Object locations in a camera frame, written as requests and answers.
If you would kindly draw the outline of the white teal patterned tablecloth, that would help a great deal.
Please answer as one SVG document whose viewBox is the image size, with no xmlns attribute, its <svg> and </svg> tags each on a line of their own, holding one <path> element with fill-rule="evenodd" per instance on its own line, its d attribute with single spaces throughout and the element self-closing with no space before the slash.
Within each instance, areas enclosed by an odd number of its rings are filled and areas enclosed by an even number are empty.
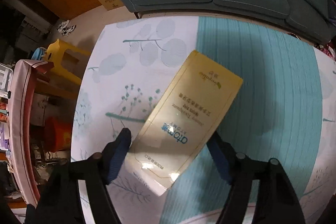
<svg viewBox="0 0 336 224">
<path fill-rule="evenodd" d="M 217 223 L 233 189 L 206 143 L 248 180 L 241 223 L 316 223 L 335 192 L 335 61 L 263 26 L 171 16 L 104 27 L 77 99 L 71 160 L 128 128 L 108 185 L 122 223 Z"/>
</svg>

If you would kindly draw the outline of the pink cloth side table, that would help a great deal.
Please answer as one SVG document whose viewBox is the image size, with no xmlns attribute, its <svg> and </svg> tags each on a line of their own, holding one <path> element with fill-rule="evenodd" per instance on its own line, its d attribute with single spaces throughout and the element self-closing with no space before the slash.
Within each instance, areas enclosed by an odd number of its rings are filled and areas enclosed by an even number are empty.
<svg viewBox="0 0 336 224">
<path fill-rule="evenodd" d="M 38 73 L 45 74 L 54 65 L 52 62 L 19 60 L 11 80 L 11 96 L 7 110 L 9 117 L 10 159 L 14 177 L 26 203 L 37 206 L 40 199 L 30 157 L 30 115 Z"/>
</svg>

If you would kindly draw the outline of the yellow toothpaste box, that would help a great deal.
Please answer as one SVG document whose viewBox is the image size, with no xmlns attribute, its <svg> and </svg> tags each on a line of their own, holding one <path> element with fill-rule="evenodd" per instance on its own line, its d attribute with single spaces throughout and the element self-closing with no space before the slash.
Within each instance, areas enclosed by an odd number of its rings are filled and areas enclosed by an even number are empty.
<svg viewBox="0 0 336 224">
<path fill-rule="evenodd" d="M 156 196 L 188 168 L 222 122 L 243 80 L 192 51 L 132 143 L 125 159 Z"/>
</svg>

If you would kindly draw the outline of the yellow plastic stool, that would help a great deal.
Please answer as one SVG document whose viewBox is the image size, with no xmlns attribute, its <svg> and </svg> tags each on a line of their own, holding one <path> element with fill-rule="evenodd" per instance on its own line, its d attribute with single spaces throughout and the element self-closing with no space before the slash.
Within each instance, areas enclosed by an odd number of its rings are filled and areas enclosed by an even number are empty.
<svg viewBox="0 0 336 224">
<path fill-rule="evenodd" d="M 70 63 L 72 65 L 78 64 L 79 59 L 71 55 L 71 52 L 87 57 L 91 55 L 90 51 L 83 50 L 68 42 L 57 39 L 56 42 L 48 46 L 42 59 L 54 64 L 54 67 L 51 69 L 52 73 L 80 86 L 81 78 L 63 66 L 64 63 Z"/>
</svg>

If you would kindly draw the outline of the white sneakers pair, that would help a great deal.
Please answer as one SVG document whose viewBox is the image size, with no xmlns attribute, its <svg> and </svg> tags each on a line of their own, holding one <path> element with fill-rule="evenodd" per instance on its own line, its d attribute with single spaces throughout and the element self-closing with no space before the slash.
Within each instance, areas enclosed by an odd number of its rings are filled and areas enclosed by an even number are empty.
<svg viewBox="0 0 336 224">
<path fill-rule="evenodd" d="M 61 36 L 68 36 L 76 29 L 76 25 L 70 25 L 70 20 L 66 20 L 61 22 L 57 27 L 57 32 L 61 34 Z"/>
</svg>

